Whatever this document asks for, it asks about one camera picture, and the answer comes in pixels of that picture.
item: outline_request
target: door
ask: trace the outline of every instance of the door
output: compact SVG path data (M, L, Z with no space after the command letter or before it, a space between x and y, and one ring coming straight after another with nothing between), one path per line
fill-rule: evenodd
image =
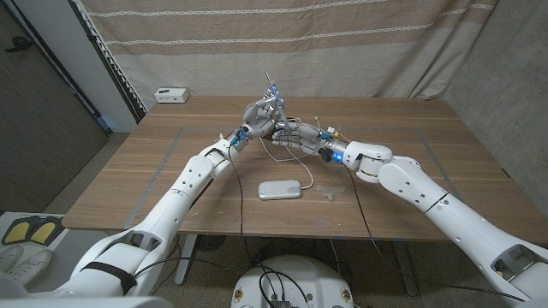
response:
M108 137L0 3L0 210L40 212Z

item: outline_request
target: curtain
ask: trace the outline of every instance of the curtain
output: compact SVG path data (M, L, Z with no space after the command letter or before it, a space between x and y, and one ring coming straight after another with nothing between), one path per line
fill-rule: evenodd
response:
M81 0L137 92L432 98L496 0Z

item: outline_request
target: black strap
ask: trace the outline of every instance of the black strap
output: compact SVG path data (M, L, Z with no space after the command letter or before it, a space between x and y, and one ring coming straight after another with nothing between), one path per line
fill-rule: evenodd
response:
M103 272L116 276L118 279L120 279L120 285L122 286L124 295L129 292L130 288L137 286L137 281L135 280L135 277L133 275L129 274L123 269L119 269L116 266L110 264L91 262L86 265L86 267L84 267L82 270L102 270Z

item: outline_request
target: white cable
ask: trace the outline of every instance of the white cable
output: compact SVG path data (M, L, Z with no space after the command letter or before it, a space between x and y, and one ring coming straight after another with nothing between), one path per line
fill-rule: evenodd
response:
M295 158L288 158L288 159L276 159L276 158L274 158L274 156L272 156L272 154L271 154L271 153L268 151L268 149L266 148L266 145L265 145L265 143L263 142L263 139L262 139L262 138L259 138L259 140L260 140L260 143L263 144L263 147L265 148L266 154L268 154L268 156L270 156L270 157L274 160L274 162L288 162L288 161L292 161L292 160L295 160L295 159L298 159L298 158L303 158L303 157L308 156L308 154L305 154L305 155L303 155L303 156L301 156L301 157L298 157L298 158L295 157Z
M335 250L335 246L333 245L333 240L329 239L329 242L331 243L331 248L333 248L333 254L335 255L335 260L337 261L337 271L339 272L339 275L340 275L341 267L339 266L339 257L337 256L337 251Z
M291 156L294 159L297 160L297 162L299 162L302 165L302 167L304 167L308 171L308 174L310 175L310 180L312 180L312 182L308 186L301 187L301 189L308 189L308 188L312 187L312 185L314 185L314 177L312 176L312 173L310 172L310 169L307 166L305 166L305 164L302 163L302 161L299 158L295 157L295 155L289 150L289 148L287 146L285 147L285 149L289 152L289 154L291 154Z
M288 121L295 121L295 120L299 120L299 123L302 125L302 120L301 120L301 118L288 119Z

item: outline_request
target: white sneaker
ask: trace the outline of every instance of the white sneaker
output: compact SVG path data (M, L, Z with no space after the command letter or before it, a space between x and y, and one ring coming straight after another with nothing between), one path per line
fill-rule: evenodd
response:
M45 268L50 263L50 260L51 250L44 249L12 269L8 275L10 275L19 285L26 287L44 272Z
M11 246L0 253L0 272L7 273L19 262L25 249L22 246Z

